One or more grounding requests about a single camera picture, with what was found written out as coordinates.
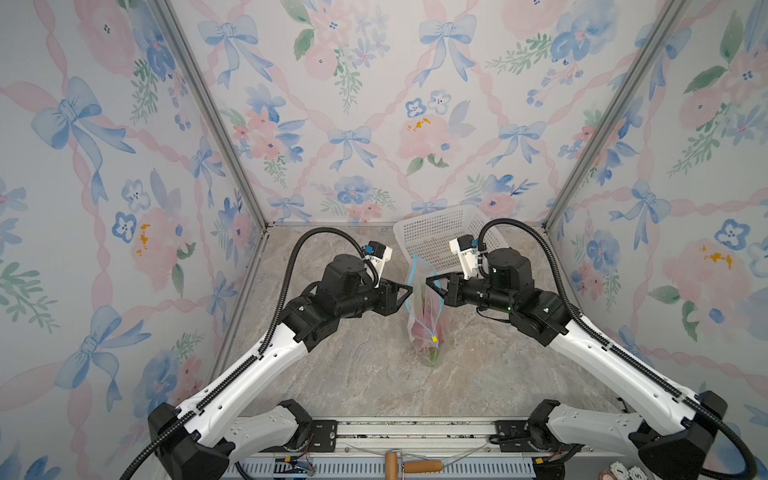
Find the clear zip-top bag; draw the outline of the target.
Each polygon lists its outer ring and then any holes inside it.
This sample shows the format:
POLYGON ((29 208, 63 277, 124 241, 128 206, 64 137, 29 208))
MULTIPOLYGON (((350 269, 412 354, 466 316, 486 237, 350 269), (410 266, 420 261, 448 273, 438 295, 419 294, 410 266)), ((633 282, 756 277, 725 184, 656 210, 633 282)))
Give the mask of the clear zip-top bag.
POLYGON ((444 300, 426 284, 437 271, 417 254, 413 254, 411 260, 408 285, 413 292, 405 302, 408 312, 406 332, 421 361, 436 366, 448 347, 451 321, 444 312, 444 300))

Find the pink dragon fruit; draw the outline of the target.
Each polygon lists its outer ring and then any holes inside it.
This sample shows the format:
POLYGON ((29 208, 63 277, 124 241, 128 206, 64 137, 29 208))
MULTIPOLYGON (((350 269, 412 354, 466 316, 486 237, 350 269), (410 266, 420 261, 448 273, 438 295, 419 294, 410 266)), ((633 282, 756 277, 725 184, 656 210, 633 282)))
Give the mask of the pink dragon fruit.
POLYGON ((410 339, 417 355, 429 366, 436 366, 445 348, 447 333, 442 318, 443 301, 426 287, 419 300, 411 303, 410 339))

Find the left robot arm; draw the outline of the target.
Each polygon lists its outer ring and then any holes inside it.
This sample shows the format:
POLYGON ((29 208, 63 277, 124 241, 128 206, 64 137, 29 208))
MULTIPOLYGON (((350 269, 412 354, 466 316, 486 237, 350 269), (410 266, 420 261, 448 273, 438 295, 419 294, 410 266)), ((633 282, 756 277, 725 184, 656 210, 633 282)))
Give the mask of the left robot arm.
POLYGON ((320 281, 290 300, 265 334, 235 364, 177 407, 163 403, 148 418, 155 454, 172 479, 219 479, 237 462, 268 450, 301 452, 310 443, 311 416, 295 400, 251 418, 244 409, 279 375, 320 342, 343 319, 372 311, 396 314, 413 289, 374 279, 372 268, 341 254, 326 266, 320 281))

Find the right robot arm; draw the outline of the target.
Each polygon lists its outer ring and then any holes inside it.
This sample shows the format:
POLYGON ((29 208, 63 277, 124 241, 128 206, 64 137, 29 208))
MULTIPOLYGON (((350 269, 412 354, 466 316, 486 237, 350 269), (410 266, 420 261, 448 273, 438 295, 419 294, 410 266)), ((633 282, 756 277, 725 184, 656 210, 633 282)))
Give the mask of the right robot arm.
POLYGON ((596 447, 637 459, 661 479, 701 477, 718 433, 714 423, 727 408, 720 397, 707 393, 694 399, 622 346, 596 339, 588 318, 571 318, 570 303, 535 286, 530 261, 516 250, 490 252, 485 275, 472 250, 459 257, 461 271, 425 281, 445 305, 501 313, 501 322, 578 363, 633 409, 609 414, 543 400, 523 433, 497 433, 494 442, 527 442, 539 451, 596 447))

